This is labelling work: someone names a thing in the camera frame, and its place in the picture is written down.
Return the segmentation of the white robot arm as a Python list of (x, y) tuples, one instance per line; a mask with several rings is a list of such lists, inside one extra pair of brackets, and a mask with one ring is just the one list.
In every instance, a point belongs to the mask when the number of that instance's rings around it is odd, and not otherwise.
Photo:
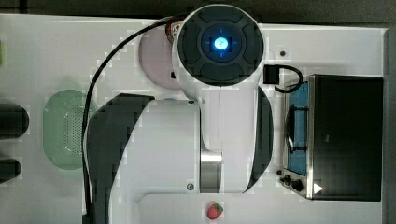
[(91, 117), (86, 224), (141, 224), (148, 194), (245, 193), (269, 165), (273, 116), (257, 22), (238, 7), (201, 7), (182, 21), (172, 64), (182, 99), (121, 93)]

